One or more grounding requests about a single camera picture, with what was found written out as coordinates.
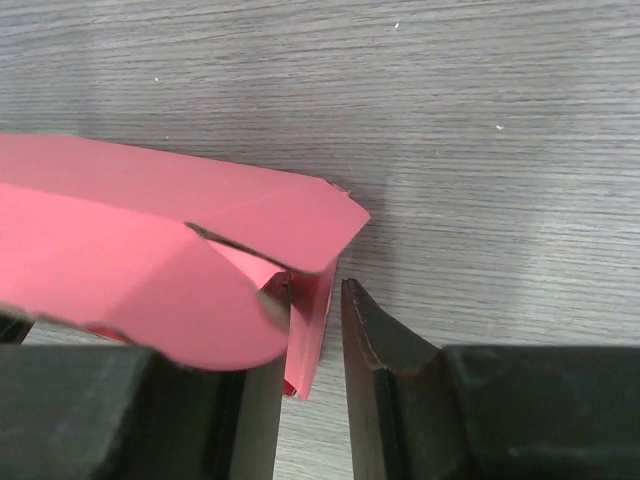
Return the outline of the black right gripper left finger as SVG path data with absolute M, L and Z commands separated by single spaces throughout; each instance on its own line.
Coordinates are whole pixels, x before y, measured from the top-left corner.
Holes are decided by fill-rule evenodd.
M 29 345 L 1 311 L 5 479 L 269 479 L 283 358 L 248 370 L 181 366 L 141 347 Z

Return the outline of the pink paper box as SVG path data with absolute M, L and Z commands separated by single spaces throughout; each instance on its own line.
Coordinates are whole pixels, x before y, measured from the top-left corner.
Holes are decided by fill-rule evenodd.
M 369 221 L 317 177 L 58 134 L 1 137 L 1 301 L 307 398 L 339 255 Z

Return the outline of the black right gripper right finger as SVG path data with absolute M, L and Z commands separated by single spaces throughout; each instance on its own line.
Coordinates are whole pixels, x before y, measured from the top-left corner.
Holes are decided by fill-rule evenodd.
M 639 351 L 450 345 L 341 284 L 358 479 L 635 479 Z

